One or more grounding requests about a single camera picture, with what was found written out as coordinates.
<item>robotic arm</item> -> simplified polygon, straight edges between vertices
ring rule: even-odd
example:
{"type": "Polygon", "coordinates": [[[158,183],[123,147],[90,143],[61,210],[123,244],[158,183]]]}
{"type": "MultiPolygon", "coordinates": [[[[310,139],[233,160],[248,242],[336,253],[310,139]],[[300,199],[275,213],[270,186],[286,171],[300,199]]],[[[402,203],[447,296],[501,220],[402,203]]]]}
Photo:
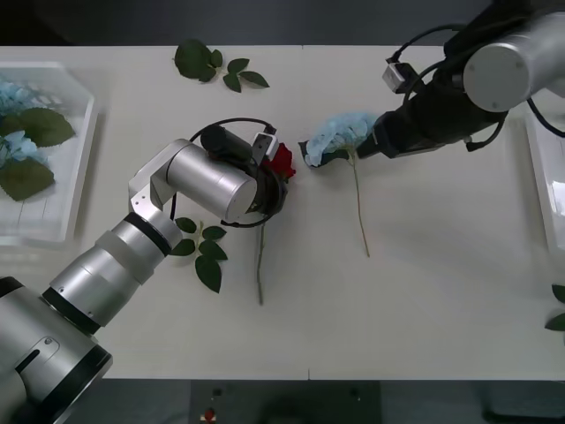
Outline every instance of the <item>robotic arm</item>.
{"type": "Polygon", "coordinates": [[[422,36],[445,29],[459,31],[445,44],[445,59],[419,75],[399,61],[419,37],[388,60],[383,78],[404,95],[403,105],[377,120],[358,147],[359,157],[411,155],[459,140],[470,152],[483,148],[498,136],[508,111],[524,101],[548,130],[565,136],[530,99],[542,88],[565,96],[564,1],[496,0],[467,26],[438,26],[422,36]],[[491,125],[497,125],[491,137],[472,141],[472,134],[491,125]]]}
{"type": "MultiPolygon", "coordinates": [[[[360,157],[421,153],[459,140],[472,151],[498,135],[511,108],[523,101],[532,106],[530,97],[541,88],[565,96],[565,0],[498,0],[465,28],[453,29],[460,33],[445,44],[445,59],[420,74],[399,62],[411,42],[388,60],[385,81],[404,94],[403,105],[377,120],[358,147],[360,157]],[[490,125],[497,125],[493,136],[471,141],[490,125]]],[[[250,146],[220,126],[231,121],[174,141],[143,167],[129,184],[130,214],[42,296],[13,278],[0,279],[0,424],[63,422],[106,373],[112,357],[94,334],[181,240],[173,222],[177,192],[224,225],[253,227],[281,210],[285,185],[264,166],[278,149],[275,129],[251,119],[266,128],[250,146]],[[198,136],[203,148],[191,143],[198,136]],[[171,199],[166,216],[163,205],[171,199]],[[264,217],[238,223],[248,212],[264,217]]],[[[546,128],[560,133],[547,122],[546,128]]]]}
{"type": "Polygon", "coordinates": [[[282,208],[284,183],[263,166],[278,149],[274,133],[267,125],[250,146],[210,125],[193,137],[200,136],[204,148],[173,141],[130,181],[130,214],[40,297],[14,278],[0,279],[0,423],[63,422],[106,374],[112,357],[94,334],[182,239],[162,211],[177,192],[232,226],[261,224],[282,208]],[[236,223],[249,211],[265,218],[236,223]]]}

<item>plastic container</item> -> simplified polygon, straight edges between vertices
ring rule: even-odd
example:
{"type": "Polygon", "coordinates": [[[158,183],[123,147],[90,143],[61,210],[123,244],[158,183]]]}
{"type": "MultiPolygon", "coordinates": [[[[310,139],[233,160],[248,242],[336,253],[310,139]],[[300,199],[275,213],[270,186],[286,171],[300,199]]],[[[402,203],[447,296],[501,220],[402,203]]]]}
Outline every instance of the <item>plastic container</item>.
{"type": "Polygon", "coordinates": [[[34,93],[63,114],[75,136],[44,148],[55,184],[25,201],[0,188],[0,246],[59,248],[72,238],[96,123],[94,96],[58,63],[0,62],[0,79],[34,93]]]}
{"type": "MultiPolygon", "coordinates": [[[[547,118],[563,127],[559,117],[547,118]]],[[[565,139],[544,128],[531,111],[526,115],[526,128],[549,253],[565,268],[565,139]]]]}

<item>cable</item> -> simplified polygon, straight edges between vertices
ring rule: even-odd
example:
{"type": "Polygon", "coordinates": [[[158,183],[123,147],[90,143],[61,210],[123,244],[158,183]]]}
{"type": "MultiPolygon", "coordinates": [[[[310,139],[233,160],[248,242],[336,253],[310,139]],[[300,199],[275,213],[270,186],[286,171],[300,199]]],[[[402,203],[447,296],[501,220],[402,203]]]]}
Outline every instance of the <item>cable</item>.
{"type": "MultiPolygon", "coordinates": [[[[271,134],[271,135],[276,134],[276,128],[274,128],[269,122],[263,121],[262,119],[256,119],[254,117],[231,117],[229,119],[223,119],[221,121],[217,121],[217,122],[214,122],[213,124],[205,126],[201,130],[196,132],[188,141],[193,143],[196,139],[199,138],[200,135],[202,135],[204,130],[206,130],[209,126],[231,124],[232,122],[253,122],[254,124],[261,124],[261,125],[265,126],[265,133],[266,134],[271,134]]],[[[169,175],[169,168],[167,169],[166,175],[167,176],[169,175]]],[[[177,212],[177,194],[175,193],[175,194],[173,194],[172,201],[170,203],[170,215],[169,215],[169,217],[170,217],[171,221],[175,220],[176,212],[177,212]]],[[[262,222],[259,221],[258,223],[255,223],[255,224],[240,224],[240,226],[242,228],[251,228],[251,227],[247,227],[246,225],[251,225],[252,227],[254,227],[256,225],[261,225],[261,224],[262,224],[262,222]]]]}
{"type": "Polygon", "coordinates": [[[415,42],[417,42],[420,38],[424,38],[425,36],[432,34],[432,33],[437,33],[439,31],[446,31],[446,30],[451,30],[451,31],[462,31],[465,28],[465,25],[462,24],[449,24],[449,25],[440,25],[440,26],[435,26],[433,28],[430,28],[426,31],[424,31],[423,33],[420,33],[418,35],[416,35],[415,37],[413,37],[412,39],[410,39],[408,42],[406,42],[405,44],[402,45],[402,47],[400,49],[398,49],[394,55],[392,55],[389,59],[387,59],[387,62],[389,63],[397,63],[400,60],[400,55],[402,55],[403,51],[405,51],[407,48],[409,48],[412,44],[414,44],[415,42]]]}
{"type": "Polygon", "coordinates": [[[414,87],[421,81],[424,79],[424,77],[430,73],[431,71],[436,70],[437,68],[439,68],[440,66],[442,66],[445,63],[445,59],[441,60],[440,62],[436,62],[435,64],[431,64],[430,66],[428,66],[427,68],[425,68],[419,75],[418,77],[412,81],[412,83],[410,84],[410,86],[408,87],[408,90],[406,90],[406,93],[404,94],[404,98],[403,98],[403,106],[406,106],[408,104],[408,101],[410,100],[410,95],[412,94],[412,92],[414,91],[414,87]]]}
{"type": "Polygon", "coordinates": [[[536,106],[536,103],[534,103],[531,98],[529,98],[527,102],[528,102],[528,106],[530,106],[531,111],[536,116],[539,123],[543,125],[544,128],[546,128],[550,133],[555,134],[557,137],[565,139],[565,131],[561,131],[555,128],[553,125],[549,124],[549,122],[547,122],[547,119],[545,119],[541,114],[541,112],[539,111],[538,107],[536,106]]]}
{"type": "Polygon", "coordinates": [[[504,126],[504,122],[506,121],[506,116],[508,115],[508,113],[506,115],[504,115],[504,117],[498,121],[498,125],[496,126],[496,128],[494,129],[494,132],[491,134],[491,136],[486,139],[485,141],[478,141],[478,142],[469,142],[467,144],[465,144],[465,146],[467,147],[467,151],[468,152],[474,152],[475,150],[479,150],[480,148],[484,148],[486,146],[488,146],[489,144],[491,144],[493,142],[494,139],[496,139],[496,137],[498,137],[498,135],[501,133],[502,131],[502,127],[504,126]]]}

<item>black floor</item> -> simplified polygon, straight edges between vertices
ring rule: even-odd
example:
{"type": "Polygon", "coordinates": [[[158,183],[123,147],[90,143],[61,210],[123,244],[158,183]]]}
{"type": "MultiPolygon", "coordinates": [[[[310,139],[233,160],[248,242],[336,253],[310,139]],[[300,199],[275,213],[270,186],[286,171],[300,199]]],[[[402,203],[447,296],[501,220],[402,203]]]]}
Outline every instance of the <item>black floor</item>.
{"type": "MultiPolygon", "coordinates": [[[[398,45],[489,0],[6,0],[0,44],[398,45]]],[[[438,44],[448,34],[425,38],[438,44]]]]}
{"type": "Polygon", "coordinates": [[[210,406],[217,411],[217,424],[260,424],[253,418],[258,406],[269,405],[263,400],[281,392],[322,412],[315,417],[325,412],[324,424],[333,424],[333,418],[351,424],[483,424],[485,411],[538,419],[565,416],[565,384],[560,382],[104,380],[66,424],[199,424],[210,406]]]}

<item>white table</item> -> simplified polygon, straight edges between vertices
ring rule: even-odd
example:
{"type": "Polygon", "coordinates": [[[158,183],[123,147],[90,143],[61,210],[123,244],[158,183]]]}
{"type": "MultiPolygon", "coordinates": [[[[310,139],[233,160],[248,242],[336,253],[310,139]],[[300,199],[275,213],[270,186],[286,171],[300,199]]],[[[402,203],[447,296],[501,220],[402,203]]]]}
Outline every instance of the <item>white table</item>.
{"type": "MultiPolygon", "coordinates": [[[[543,328],[558,307],[551,283],[559,276],[519,122],[474,154],[458,144],[363,161],[371,259],[350,167],[308,170],[302,162],[297,143],[324,118],[398,106],[380,79],[393,50],[223,48],[227,58],[251,58],[250,69],[271,85],[238,95],[221,81],[182,78],[171,47],[1,48],[5,60],[66,64],[102,101],[103,115],[76,243],[63,252],[3,249],[0,274],[44,290],[126,215],[128,180],[160,148],[218,119],[259,117],[279,129],[298,171],[284,211],[267,226],[266,305],[257,304],[254,282],[257,231],[230,230],[222,242],[230,260],[220,295],[190,261],[169,258],[97,334],[115,357],[110,377],[565,379],[563,337],[543,328]]],[[[423,47],[406,55],[418,69],[440,57],[441,49],[423,47]]],[[[187,200],[177,214],[217,223],[187,200]]]]}

